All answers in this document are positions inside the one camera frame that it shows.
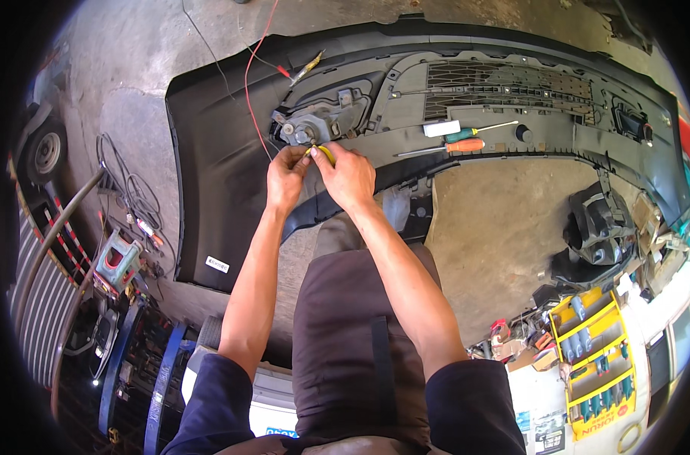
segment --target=man's left hand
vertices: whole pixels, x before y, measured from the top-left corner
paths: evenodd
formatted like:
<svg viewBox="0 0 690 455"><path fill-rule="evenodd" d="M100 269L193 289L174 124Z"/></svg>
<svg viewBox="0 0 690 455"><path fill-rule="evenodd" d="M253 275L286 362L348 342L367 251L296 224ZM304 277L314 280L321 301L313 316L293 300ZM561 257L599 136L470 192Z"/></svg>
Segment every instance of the man's left hand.
<svg viewBox="0 0 690 455"><path fill-rule="evenodd" d="M302 180L307 175L311 158L305 157L308 147L286 146L269 164L266 174L266 205L288 216L299 200Z"/></svg>

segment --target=concrete floor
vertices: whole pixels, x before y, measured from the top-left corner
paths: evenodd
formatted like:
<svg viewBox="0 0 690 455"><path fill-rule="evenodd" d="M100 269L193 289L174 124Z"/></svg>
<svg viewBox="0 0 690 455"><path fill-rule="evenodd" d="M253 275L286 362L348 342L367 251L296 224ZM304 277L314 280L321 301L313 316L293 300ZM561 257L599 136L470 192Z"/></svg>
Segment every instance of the concrete floor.
<svg viewBox="0 0 690 455"><path fill-rule="evenodd" d="M185 7L221 59L260 37L272 1L187 0ZM659 52L649 57L611 39L602 16L582 4L563 9L558 0L281 0L270 33L390 23L400 14L421 12L433 22L513 28L608 52L682 97ZM59 40L68 43L70 58L67 87L59 94L70 186L78 188L92 175L95 136L109 133L130 171L156 189L163 232L177 249L177 177L163 96L171 78L213 61L181 1L85 2ZM472 163L437 178L440 212L429 246L465 344L479 341L495 319L513 317L530 305L532 291L542 284L538 273L546 271L549 278L549 257L564 248L566 197L594 181L595 171L586 165L549 160ZM78 219L91 226L93 236L100 232L97 211L103 203L86 199ZM281 248L269 346L273 358L286 358L291 351L294 306L317 230L297 232ZM161 265L172 267L170 253ZM227 296L170 278L159 284L161 308L171 318L200 325L208 314L223 314Z"/></svg>

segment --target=orange-handled screwdriver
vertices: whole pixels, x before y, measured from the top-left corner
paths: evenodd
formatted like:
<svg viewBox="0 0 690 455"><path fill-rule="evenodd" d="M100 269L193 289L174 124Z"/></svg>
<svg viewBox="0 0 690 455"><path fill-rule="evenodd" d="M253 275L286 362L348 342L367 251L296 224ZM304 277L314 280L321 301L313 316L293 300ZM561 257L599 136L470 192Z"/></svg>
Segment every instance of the orange-handled screwdriver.
<svg viewBox="0 0 690 455"><path fill-rule="evenodd" d="M431 149L422 149L422 150L413 150L413 151L406 151L401 154L393 155L394 157L407 157L409 155L416 155L416 154L423 154L423 153L428 153L432 151L439 151L439 150L446 150L448 153L451 153L452 151L460 151L460 152L466 152L466 151L477 151L481 150L486 146L486 143L479 139L479 138L471 138L471 139L464 139L462 141L454 142L454 143L445 143L444 145L440 147L433 147Z"/></svg>

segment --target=bumper grille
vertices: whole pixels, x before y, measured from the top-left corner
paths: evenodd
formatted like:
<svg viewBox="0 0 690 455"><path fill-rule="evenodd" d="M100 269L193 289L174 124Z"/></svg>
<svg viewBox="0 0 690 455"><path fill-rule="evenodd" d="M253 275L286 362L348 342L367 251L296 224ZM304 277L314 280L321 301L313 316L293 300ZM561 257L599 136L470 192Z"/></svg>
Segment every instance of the bumper grille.
<svg viewBox="0 0 690 455"><path fill-rule="evenodd" d="M476 61L429 64L423 120L448 118L449 106L489 105L566 111L595 124L590 82L543 68Z"/></svg>

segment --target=yellow tool display rack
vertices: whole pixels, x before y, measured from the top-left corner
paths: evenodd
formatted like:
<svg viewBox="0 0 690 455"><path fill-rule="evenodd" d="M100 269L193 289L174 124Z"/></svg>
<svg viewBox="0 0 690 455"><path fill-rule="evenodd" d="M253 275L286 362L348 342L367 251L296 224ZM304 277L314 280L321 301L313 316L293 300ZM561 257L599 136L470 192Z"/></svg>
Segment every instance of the yellow tool display rack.
<svg viewBox="0 0 690 455"><path fill-rule="evenodd" d="M570 305L573 297L564 298L549 313L560 362L569 363L562 351L562 341L587 328L592 342L589 352L571 362L572 374L565 387L574 441L587 438L635 412L636 405L630 342L613 291L603 294L595 288L579 296L585 308L584 320L577 317ZM596 361L600 362L603 356L607 358L608 371L598 371Z"/></svg>

